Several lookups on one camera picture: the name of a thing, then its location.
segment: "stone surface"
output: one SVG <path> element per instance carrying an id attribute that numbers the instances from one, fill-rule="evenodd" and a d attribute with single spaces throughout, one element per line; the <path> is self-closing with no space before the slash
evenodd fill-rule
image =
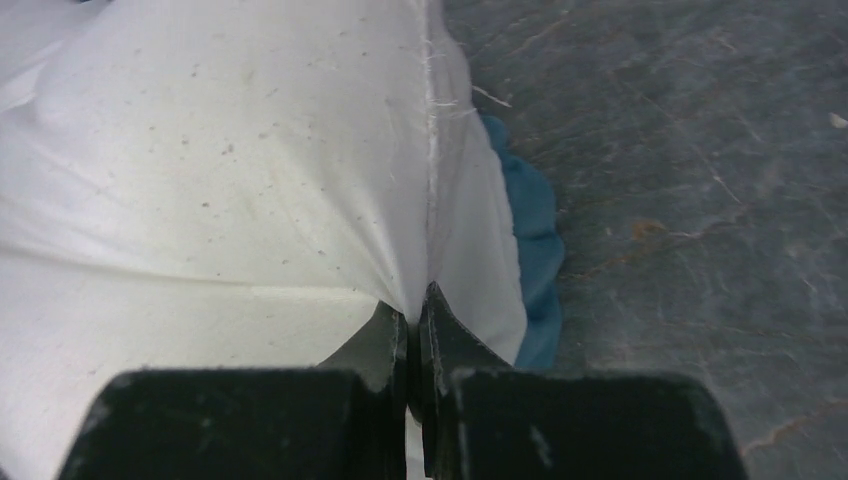
<path id="1" fill-rule="evenodd" d="M 753 479 L 848 478 L 848 4 L 446 10 L 558 195 L 559 368 L 694 375 Z"/>

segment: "speckled white fabric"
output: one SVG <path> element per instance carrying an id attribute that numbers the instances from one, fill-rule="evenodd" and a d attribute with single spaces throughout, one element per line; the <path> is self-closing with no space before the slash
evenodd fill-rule
<path id="1" fill-rule="evenodd" d="M 440 15 L 428 0 L 0 0 L 0 38 L 20 39 L 0 42 L 13 480 L 56 473 L 120 371 L 314 364 L 378 300 L 414 321 L 431 281 L 514 361 L 510 207 Z"/>

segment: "white fabric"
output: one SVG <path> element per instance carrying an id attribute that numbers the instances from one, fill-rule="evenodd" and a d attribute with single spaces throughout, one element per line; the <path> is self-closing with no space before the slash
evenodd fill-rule
<path id="1" fill-rule="evenodd" d="M 509 204 L 440 15 L 429 0 L 0 0 L 13 480 L 56 473 L 120 371 L 314 364 L 378 300 L 415 321 L 433 280 L 515 359 Z"/>

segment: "white garment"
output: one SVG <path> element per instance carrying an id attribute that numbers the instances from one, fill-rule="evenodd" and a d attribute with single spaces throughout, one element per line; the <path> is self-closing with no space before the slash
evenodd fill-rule
<path id="1" fill-rule="evenodd" d="M 511 213 L 438 2 L 0 0 L 0 26 L 13 480 L 120 371 L 314 364 L 434 280 L 515 359 Z"/>

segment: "teal cloth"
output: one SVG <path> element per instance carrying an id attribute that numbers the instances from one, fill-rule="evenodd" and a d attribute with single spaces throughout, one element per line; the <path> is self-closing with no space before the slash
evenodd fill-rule
<path id="1" fill-rule="evenodd" d="M 565 246 L 556 231 L 556 199 L 540 171 L 509 153 L 509 132 L 503 122 L 486 115 L 481 118 L 501 160 L 513 233 L 518 241 L 527 333 L 515 364 L 521 368 L 547 368 L 556 358 L 562 330 L 556 277 L 565 259 Z"/>

